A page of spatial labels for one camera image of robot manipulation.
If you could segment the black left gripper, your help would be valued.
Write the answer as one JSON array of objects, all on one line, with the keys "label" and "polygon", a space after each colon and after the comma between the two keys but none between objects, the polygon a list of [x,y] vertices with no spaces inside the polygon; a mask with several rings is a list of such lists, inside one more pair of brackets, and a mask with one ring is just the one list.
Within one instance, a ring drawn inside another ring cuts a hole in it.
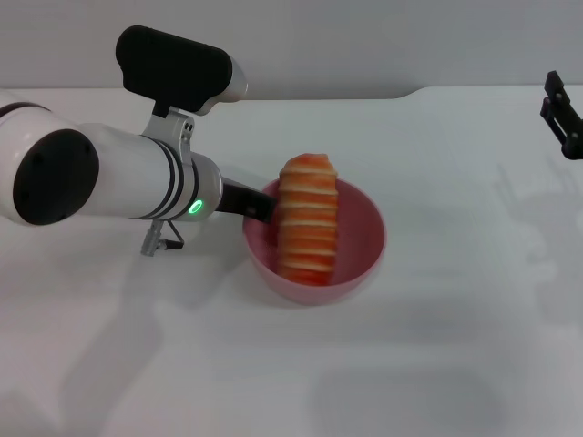
[{"label": "black left gripper", "polygon": [[222,191],[217,212],[242,215],[262,223],[270,223],[277,199],[264,192],[251,189],[229,178],[222,178]]}]

